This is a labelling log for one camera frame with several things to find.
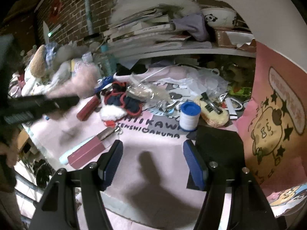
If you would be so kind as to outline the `yellow sponge with clip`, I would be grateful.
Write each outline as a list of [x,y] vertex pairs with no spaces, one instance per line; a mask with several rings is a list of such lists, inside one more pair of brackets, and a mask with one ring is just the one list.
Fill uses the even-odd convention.
[[205,92],[193,101],[200,106],[200,116],[209,126],[219,128],[229,121],[229,112],[212,101]]

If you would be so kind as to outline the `blue cap white jar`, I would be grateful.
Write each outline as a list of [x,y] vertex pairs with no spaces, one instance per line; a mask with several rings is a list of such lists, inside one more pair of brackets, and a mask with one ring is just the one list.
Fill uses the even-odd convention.
[[198,126],[201,107],[194,102],[186,101],[180,108],[180,127],[184,131],[194,131]]

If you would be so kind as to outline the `navy red plush costume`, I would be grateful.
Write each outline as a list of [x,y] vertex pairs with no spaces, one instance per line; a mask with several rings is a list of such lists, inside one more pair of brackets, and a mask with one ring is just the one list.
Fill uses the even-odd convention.
[[127,95],[127,83],[114,81],[111,87],[112,90],[104,95],[104,103],[124,109],[130,117],[139,117],[142,113],[142,102]]

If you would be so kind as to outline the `pink desk mat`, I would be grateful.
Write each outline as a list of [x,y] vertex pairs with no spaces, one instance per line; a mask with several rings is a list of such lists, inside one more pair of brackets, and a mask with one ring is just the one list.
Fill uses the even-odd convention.
[[[77,119],[86,103],[81,100],[58,121],[43,118],[26,128],[55,169],[71,170],[61,156],[106,129],[98,112],[84,122]],[[121,140],[124,146],[112,185],[102,192],[114,227],[193,229],[205,192],[187,188],[189,168],[182,151],[186,133],[178,116],[167,117],[146,108],[140,117],[118,124],[122,133],[104,140],[105,147],[114,140]]]

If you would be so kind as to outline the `brown plush toy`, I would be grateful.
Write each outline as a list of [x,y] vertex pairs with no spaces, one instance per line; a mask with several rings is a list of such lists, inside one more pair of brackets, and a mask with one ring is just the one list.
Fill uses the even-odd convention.
[[35,78],[55,73],[55,57],[59,45],[51,42],[41,45],[30,61],[30,72]]

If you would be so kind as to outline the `pink cylindrical tube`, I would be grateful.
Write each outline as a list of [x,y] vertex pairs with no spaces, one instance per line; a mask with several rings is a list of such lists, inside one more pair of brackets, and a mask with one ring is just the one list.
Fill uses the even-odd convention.
[[86,121],[91,116],[93,111],[95,111],[95,109],[100,105],[100,103],[100,97],[97,95],[93,96],[77,113],[77,119],[82,122]]

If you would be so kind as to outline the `white plush toy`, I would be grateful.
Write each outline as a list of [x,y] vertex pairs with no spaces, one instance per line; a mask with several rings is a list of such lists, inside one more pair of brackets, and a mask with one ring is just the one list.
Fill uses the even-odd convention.
[[63,62],[58,71],[52,76],[50,82],[42,83],[41,78],[33,75],[26,81],[21,95],[34,96],[46,95],[49,98],[78,96],[81,99],[91,97],[94,94],[100,73],[97,66],[80,62],[77,70],[71,72],[71,62]]

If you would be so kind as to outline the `clear plastic bag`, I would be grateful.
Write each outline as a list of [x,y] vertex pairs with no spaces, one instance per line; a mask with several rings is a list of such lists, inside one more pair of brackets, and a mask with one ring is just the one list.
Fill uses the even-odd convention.
[[164,88],[143,81],[135,74],[129,77],[126,96],[158,108],[167,108],[175,103]]

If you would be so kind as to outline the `blue white contact lens case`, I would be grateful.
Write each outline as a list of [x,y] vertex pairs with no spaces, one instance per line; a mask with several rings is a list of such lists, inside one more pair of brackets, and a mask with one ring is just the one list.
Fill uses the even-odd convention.
[[101,90],[103,90],[104,87],[106,87],[108,84],[112,84],[114,81],[113,76],[106,76],[102,79],[99,79],[97,81],[96,86],[94,87],[94,93],[97,94]]

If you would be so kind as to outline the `pink cartoon cardboard box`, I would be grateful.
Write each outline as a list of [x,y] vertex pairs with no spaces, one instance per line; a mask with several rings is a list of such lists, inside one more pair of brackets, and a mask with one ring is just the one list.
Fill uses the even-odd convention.
[[251,99],[236,127],[275,216],[306,201],[306,0],[223,0],[257,44]]

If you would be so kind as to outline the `green bottle teal cap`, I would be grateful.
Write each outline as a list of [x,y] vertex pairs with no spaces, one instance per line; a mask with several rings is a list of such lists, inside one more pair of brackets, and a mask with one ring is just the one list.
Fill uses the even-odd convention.
[[116,59],[106,44],[100,46],[100,62],[104,76],[113,76],[116,73]]

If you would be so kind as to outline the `white pink power strip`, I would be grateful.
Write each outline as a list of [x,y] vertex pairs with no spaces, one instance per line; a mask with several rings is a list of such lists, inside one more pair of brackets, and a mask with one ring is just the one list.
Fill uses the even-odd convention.
[[119,82],[129,83],[132,78],[137,80],[147,80],[147,81],[157,81],[162,78],[173,77],[174,69],[172,67],[153,67],[149,68],[145,73],[142,74],[129,74],[129,75],[118,75],[117,73],[113,75],[113,79]]

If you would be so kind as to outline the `stack of books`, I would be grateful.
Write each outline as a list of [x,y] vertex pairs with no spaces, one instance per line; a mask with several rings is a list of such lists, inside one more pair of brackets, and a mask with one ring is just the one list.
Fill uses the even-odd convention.
[[176,6],[158,5],[137,12],[115,24],[103,33],[103,45],[117,58],[131,56],[147,48],[160,45],[181,47],[186,40],[195,40],[187,31],[177,31],[173,19],[182,18]]

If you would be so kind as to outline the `white fluffy fur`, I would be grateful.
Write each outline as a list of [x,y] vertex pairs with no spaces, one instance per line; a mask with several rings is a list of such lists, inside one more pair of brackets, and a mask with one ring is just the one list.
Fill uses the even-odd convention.
[[137,12],[141,12],[158,5],[179,7],[181,8],[179,13],[183,16],[201,12],[200,6],[193,0],[118,0],[110,16],[109,23],[118,23],[119,21]]

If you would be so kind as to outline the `purple cloth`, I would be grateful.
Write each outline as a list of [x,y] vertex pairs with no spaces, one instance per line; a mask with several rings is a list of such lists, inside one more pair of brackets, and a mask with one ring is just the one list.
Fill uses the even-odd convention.
[[177,31],[187,31],[199,42],[204,42],[209,37],[202,13],[193,13],[182,18],[173,19],[172,23]]

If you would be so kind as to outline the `white panda bowl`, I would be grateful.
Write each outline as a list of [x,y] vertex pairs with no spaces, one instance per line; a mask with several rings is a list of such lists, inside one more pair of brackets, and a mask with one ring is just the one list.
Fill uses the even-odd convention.
[[228,29],[235,27],[237,12],[229,8],[204,8],[201,10],[207,24],[214,29]]

